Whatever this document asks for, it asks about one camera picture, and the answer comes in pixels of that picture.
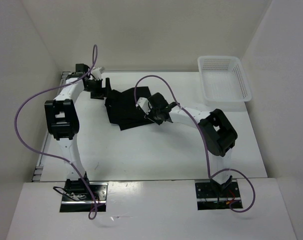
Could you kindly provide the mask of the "black sport shorts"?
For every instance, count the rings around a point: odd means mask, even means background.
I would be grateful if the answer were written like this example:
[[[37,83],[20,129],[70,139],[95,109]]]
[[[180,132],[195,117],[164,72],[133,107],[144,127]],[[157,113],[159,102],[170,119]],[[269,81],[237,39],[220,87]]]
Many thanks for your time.
[[[154,123],[136,108],[134,90],[134,87],[123,92],[113,89],[105,100],[109,122],[118,125],[121,131]]]

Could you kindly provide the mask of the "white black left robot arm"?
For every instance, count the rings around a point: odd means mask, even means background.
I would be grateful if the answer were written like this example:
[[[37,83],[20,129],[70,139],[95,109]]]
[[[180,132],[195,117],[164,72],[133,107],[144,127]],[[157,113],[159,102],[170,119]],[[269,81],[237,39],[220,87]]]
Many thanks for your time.
[[[104,100],[108,96],[111,84],[107,78],[103,86],[104,71],[104,67],[90,68],[83,63],[76,64],[75,71],[67,75],[59,94],[44,104],[48,132],[59,144],[68,171],[64,191],[69,197],[74,194],[80,200],[89,198],[92,188],[78,149],[80,121],[75,103],[84,91],[89,92],[93,99]]]

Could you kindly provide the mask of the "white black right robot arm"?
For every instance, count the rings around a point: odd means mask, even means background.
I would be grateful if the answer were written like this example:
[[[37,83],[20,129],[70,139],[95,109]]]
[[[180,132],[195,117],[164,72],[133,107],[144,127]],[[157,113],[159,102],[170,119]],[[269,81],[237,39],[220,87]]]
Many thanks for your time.
[[[217,196],[223,196],[232,182],[230,170],[232,149],[238,134],[224,112],[215,109],[206,112],[194,108],[179,106],[176,102],[168,103],[159,92],[149,98],[140,97],[136,104],[145,117],[156,124],[163,122],[183,124],[200,130],[207,146],[207,169],[218,173],[210,177],[211,191]]]

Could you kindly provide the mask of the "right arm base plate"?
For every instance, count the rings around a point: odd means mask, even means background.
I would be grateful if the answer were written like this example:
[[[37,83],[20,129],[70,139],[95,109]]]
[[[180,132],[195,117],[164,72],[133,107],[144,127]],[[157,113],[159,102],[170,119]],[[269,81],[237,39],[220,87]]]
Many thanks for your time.
[[[197,210],[242,209],[239,186],[233,181],[222,193],[217,193],[209,181],[195,182]]]

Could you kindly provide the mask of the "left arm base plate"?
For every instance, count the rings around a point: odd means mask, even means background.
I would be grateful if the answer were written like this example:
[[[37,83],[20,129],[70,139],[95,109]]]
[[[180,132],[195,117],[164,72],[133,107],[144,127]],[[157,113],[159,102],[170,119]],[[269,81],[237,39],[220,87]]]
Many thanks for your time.
[[[97,203],[98,212],[106,212],[107,209],[107,182],[90,182],[89,187],[93,192],[91,197],[85,186],[78,183],[65,183],[64,187],[54,186],[53,189],[61,195],[60,213],[88,213],[94,210]]]

